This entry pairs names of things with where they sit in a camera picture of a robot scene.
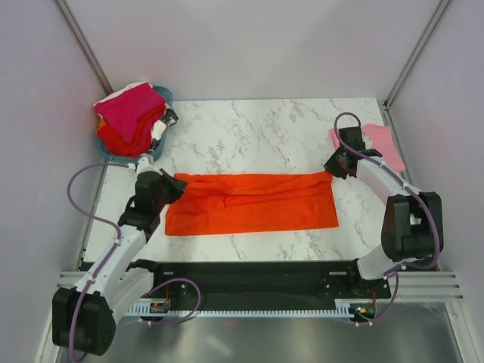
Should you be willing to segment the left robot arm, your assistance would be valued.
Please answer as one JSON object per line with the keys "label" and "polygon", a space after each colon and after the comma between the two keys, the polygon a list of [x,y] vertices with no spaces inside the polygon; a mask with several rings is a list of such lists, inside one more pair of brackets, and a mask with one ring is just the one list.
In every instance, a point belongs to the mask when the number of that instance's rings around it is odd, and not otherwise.
{"label": "left robot arm", "polygon": [[149,166],[138,172],[135,193],[118,222],[108,223],[116,231],[110,245],[72,287],[61,287],[53,295],[54,345],[67,348],[71,356],[103,355],[127,310],[144,294],[163,294],[162,275],[129,265],[159,226],[163,208],[179,200],[187,185],[164,169]]}

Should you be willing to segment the orange t shirt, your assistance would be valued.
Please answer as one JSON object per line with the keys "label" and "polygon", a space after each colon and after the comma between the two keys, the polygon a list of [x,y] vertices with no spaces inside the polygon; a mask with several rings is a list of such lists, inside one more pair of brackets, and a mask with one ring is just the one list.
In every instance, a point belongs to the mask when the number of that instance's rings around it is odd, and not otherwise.
{"label": "orange t shirt", "polygon": [[187,182],[166,213],[165,233],[187,237],[336,228],[328,172],[313,174],[176,174]]}

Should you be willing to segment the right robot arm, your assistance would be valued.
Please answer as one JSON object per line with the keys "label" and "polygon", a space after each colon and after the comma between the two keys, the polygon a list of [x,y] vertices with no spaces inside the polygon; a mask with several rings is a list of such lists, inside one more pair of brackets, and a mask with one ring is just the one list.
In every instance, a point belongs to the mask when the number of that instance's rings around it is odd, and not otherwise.
{"label": "right robot arm", "polygon": [[444,247],[442,200],[404,181],[381,152],[366,147],[360,127],[332,131],[338,147],[324,164],[336,178],[353,177],[366,184],[383,202],[385,213],[380,244],[356,260],[357,272],[346,279],[354,297],[364,297],[383,278],[403,266],[436,267]]}

